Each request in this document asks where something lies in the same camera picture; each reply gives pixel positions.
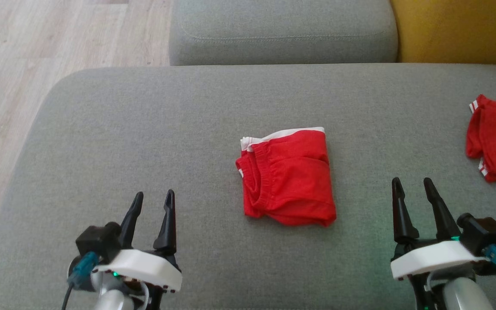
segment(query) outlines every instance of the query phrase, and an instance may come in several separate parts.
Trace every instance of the sofa cushion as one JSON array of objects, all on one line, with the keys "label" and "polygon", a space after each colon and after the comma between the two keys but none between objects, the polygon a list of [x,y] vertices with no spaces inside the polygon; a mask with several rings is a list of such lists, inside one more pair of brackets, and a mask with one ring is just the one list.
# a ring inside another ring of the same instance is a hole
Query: sofa cushion
[{"label": "sofa cushion", "polygon": [[[453,216],[496,219],[496,184],[465,156],[468,104],[496,99],[496,66],[255,65],[108,68],[48,95],[0,207],[0,309],[54,309],[74,240],[120,222],[136,192],[133,245],[151,249],[176,191],[177,309],[409,309],[392,278],[391,180],[433,237],[422,180]],[[338,219],[329,228],[247,218],[235,160],[242,136],[323,126]],[[479,283],[496,307],[496,277]],[[69,310],[96,294],[74,292]]]},{"label": "sofa cushion", "polygon": [[388,0],[179,0],[172,65],[393,62]]}]

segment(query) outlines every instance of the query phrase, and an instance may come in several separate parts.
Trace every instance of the white stripe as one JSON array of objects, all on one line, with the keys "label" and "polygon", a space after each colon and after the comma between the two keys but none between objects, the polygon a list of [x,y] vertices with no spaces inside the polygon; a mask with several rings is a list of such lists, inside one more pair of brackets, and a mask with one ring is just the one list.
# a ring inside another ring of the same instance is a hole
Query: white stripe
[{"label": "white stripe", "polygon": [[472,114],[474,114],[474,112],[476,112],[476,109],[478,108],[478,102],[477,100],[474,100],[471,104],[470,104],[470,111],[472,112]]},{"label": "white stripe", "polygon": [[484,158],[481,157],[480,159],[480,165],[478,165],[478,169],[480,169],[480,171],[482,172],[482,175],[486,176],[487,175],[487,167],[486,167],[486,163],[484,162]]},{"label": "white stripe", "polygon": [[240,140],[240,149],[242,151],[248,151],[248,152],[253,152],[254,150],[252,149],[252,145],[258,144],[258,143],[264,143],[272,139],[277,139],[277,138],[282,138],[286,136],[291,136],[295,134],[298,131],[302,130],[314,130],[314,131],[320,131],[320,132],[325,132],[325,129],[323,127],[312,127],[312,128],[297,128],[297,129],[286,129],[286,130],[281,130],[274,132],[267,137],[264,138],[254,138],[254,137],[243,137]]}]

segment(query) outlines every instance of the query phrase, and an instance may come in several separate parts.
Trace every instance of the wooden floor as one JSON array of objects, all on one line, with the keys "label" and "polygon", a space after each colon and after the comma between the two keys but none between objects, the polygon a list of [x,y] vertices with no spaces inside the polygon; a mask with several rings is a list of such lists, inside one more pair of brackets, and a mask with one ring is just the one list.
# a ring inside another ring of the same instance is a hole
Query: wooden floor
[{"label": "wooden floor", "polygon": [[0,203],[51,87],[85,68],[168,65],[173,0],[0,0]]}]

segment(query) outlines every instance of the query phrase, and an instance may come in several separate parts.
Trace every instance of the red shorts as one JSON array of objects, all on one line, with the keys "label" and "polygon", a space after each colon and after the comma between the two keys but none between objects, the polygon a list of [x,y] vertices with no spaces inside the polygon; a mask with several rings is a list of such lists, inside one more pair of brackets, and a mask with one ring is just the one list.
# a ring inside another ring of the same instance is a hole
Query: red shorts
[{"label": "red shorts", "polygon": [[236,167],[247,216],[267,215],[290,226],[328,226],[336,220],[322,127],[282,130],[262,139],[244,137],[241,147]]}]

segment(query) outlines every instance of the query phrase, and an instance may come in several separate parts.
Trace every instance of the black cable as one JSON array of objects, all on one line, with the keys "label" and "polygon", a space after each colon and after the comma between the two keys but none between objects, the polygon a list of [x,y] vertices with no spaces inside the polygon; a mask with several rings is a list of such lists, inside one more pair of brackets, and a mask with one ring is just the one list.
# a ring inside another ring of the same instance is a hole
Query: black cable
[{"label": "black cable", "polygon": [[68,289],[66,290],[65,300],[62,302],[61,310],[66,310],[66,304],[68,304],[68,299],[70,298],[70,293],[72,293],[73,288],[74,288],[73,284],[70,284],[68,286]]}]

